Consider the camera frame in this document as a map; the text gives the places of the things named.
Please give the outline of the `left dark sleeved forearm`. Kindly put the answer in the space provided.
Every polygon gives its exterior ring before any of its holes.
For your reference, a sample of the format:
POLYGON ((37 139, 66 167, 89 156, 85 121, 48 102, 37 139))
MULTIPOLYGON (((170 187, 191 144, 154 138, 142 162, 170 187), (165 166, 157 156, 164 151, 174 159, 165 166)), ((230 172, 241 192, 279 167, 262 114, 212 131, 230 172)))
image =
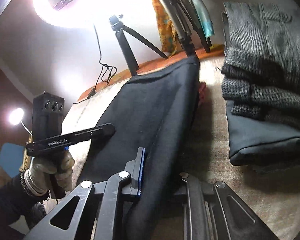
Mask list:
POLYGON ((49 192, 34 195, 26 186, 24 174, 20 173, 0 188, 0 239, 23 239, 25 235, 11 224, 21 216, 33 228, 46 216, 43 201, 50 197, 49 192))

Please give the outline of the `left gloved hand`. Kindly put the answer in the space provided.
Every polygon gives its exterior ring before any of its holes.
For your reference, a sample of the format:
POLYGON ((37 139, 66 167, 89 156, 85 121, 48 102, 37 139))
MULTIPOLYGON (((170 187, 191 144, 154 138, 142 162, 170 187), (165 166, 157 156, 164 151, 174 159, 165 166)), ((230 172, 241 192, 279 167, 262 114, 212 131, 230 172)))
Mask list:
POLYGON ((50 175, 56 179, 57 185, 64 191, 72 189, 72 167, 75 160, 69 151, 62 154, 60 165, 43 157, 34 157, 30 168, 20 175, 20 181, 24 190, 31 196, 42 197, 49 194, 52 189, 50 175))

